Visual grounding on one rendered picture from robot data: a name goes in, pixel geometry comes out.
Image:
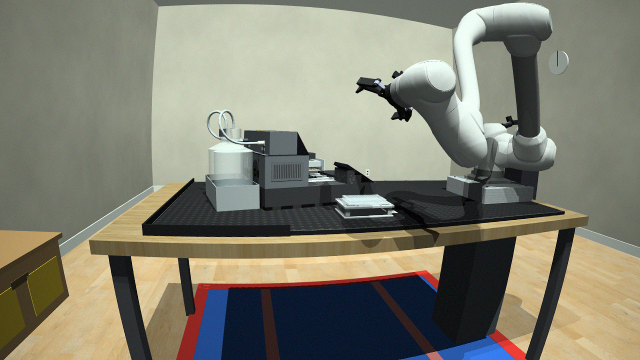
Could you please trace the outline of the white plastic bottle with black cap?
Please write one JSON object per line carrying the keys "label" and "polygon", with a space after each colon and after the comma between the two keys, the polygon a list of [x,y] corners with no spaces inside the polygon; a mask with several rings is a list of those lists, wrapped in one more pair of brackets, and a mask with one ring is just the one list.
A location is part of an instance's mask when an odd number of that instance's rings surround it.
{"label": "white plastic bottle with black cap", "polygon": [[227,145],[227,139],[223,136],[223,133],[220,129],[219,137],[221,137],[221,142],[215,146],[211,146],[211,148],[208,149],[208,171],[210,180],[214,180],[214,151]]}

